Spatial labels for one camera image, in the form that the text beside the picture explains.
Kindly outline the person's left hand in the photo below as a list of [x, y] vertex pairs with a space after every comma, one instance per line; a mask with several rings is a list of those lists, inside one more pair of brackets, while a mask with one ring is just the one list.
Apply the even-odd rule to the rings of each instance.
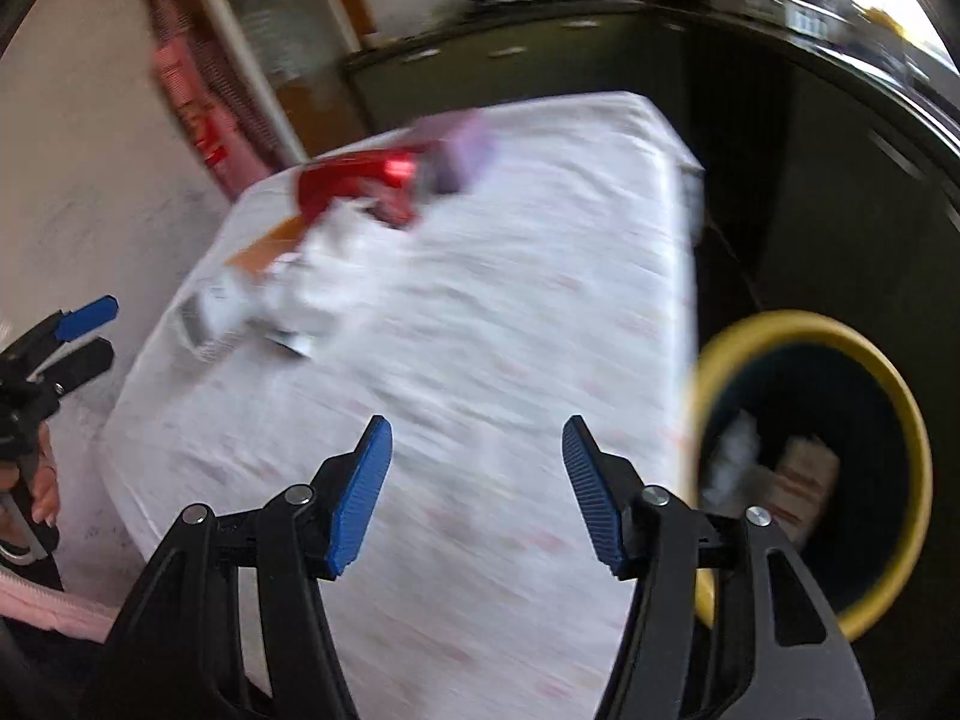
[[[0, 465], [0, 486], [3, 493], [13, 488], [18, 479], [20, 479], [20, 468], [14, 465], [13, 460], [3, 460]], [[43, 422], [37, 431], [37, 465], [36, 472], [29, 483], [29, 489], [32, 495], [32, 522], [45, 523], [48, 527], [53, 527], [60, 514], [60, 489], [47, 422]], [[2, 512], [2, 539], [5, 543], [13, 544], [18, 550], [24, 550], [28, 546], [21, 528], [14, 523], [7, 512]]]

